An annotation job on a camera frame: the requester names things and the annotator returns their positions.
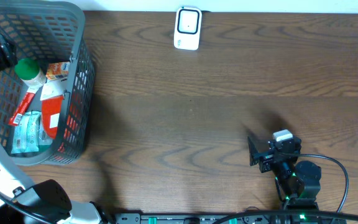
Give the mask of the small orange snack box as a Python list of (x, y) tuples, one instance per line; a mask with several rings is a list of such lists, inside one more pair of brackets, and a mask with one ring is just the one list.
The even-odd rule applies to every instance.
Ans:
[(50, 63), (47, 68), (46, 77), (48, 80), (65, 78), (69, 74), (70, 62)]

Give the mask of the red tool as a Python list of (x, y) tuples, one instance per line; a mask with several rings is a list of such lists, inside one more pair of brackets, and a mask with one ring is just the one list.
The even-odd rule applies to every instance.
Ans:
[(67, 78), (49, 80), (42, 87), (40, 101), (42, 103), (42, 126), (46, 134), (55, 139), (58, 120), (63, 103), (63, 94), (67, 90)]

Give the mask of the green lid jar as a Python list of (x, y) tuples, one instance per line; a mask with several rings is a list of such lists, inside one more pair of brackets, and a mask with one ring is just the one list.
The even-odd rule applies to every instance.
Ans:
[(40, 88), (47, 82), (47, 77), (35, 60), (23, 58), (14, 66), (16, 75), (29, 87)]

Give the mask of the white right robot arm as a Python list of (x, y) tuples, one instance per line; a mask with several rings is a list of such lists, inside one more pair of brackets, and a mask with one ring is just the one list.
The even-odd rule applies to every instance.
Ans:
[(251, 138), (250, 165), (258, 165), (261, 173), (272, 171), (280, 208), (283, 210), (317, 210), (316, 196), (321, 190), (321, 168), (311, 161), (298, 161), (301, 139), (290, 134), (273, 134), (268, 151), (259, 152)]

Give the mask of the red coffee stick packet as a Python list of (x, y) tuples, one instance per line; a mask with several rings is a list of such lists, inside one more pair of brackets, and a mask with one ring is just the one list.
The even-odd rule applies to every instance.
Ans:
[(8, 125), (18, 126), (23, 115), (25, 115), (28, 107), (30, 106), (35, 94), (38, 92), (38, 88), (28, 88), (19, 106), (16, 108), (14, 114), (9, 119)]

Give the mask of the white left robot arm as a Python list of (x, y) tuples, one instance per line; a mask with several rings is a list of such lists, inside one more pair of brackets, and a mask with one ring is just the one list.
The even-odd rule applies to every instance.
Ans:
[(0, 223), (112, 223), (93, 202), (22, 166), (76, 161), (85, 148), (95, 70), (82, 34), (0, 33)]

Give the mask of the teal wet wipes pack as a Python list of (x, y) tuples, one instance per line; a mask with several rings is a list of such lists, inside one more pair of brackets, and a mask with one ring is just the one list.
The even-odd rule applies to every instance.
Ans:
[(39, 111), (26, 112), (21, 116), (14, 130), (11, 154), (43, 152), (53, 143), (44, 130), (41, 116)]

